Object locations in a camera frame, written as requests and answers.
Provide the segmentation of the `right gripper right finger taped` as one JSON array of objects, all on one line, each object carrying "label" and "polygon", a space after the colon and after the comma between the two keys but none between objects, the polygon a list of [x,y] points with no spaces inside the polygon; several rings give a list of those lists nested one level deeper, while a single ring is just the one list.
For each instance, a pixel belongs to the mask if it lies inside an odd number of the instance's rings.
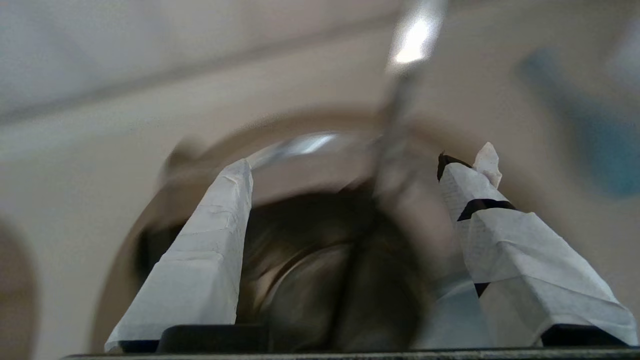
[{"label": "right gripper right finger taped", "polygon": [[441,153],[438,184],[498,347],[638,346],[638,325],[592,265],[498,190],[491,143],[474,164]]}]

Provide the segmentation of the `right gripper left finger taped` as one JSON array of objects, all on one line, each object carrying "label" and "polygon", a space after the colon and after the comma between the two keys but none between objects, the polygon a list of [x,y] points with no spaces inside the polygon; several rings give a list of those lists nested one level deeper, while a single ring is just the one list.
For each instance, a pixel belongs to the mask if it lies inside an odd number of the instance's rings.
[{"label": "right gripper left finger taped", "polygon": [[114,326],[106,352],[134,352],[139,343],[153,352],[171,333],[235,324],[253,185],[246,159],[220,171]]}]

